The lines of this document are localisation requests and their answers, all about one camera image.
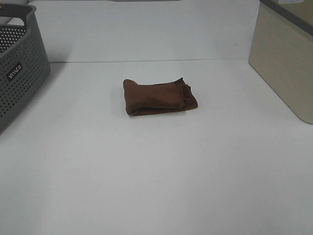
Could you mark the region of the grey perforated plastic basket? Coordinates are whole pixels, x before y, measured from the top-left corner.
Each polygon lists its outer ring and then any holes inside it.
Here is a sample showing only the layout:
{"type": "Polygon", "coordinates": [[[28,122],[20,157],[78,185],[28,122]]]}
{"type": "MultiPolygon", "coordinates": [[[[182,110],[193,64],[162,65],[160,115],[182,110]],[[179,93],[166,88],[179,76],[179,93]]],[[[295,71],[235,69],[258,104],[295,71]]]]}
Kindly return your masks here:
{"type": "Polygon", "coordinates": [[[2,3],[2,17],[23,25],[0,26],[0,129],[30,102],[50,74],[50,64],[32,5],[2,3]]]}

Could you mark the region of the beige storage box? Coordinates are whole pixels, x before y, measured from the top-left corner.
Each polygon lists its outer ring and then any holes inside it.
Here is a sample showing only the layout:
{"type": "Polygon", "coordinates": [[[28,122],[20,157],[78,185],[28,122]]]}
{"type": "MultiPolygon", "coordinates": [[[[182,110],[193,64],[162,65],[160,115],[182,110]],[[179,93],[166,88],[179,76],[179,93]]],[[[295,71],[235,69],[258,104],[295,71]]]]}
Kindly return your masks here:
{"type": "Polygon", "coordinates": [[[262,0],[248,63],[303,122],[313,122],[313,2],[262,0]]]}

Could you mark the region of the brown towel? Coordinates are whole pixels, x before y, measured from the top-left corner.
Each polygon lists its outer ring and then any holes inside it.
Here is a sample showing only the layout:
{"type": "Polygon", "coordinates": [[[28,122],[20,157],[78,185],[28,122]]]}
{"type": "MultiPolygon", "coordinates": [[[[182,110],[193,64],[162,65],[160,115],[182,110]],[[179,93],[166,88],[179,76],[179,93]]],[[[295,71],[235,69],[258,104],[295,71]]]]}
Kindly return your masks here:
{"type": "Polygon", "coordinates": [[[174,82],[139,85],[133,80],[123,81],[126,113],[130,116],[182,112],[198,107],[191,87],[183,78],[174,82]]]}

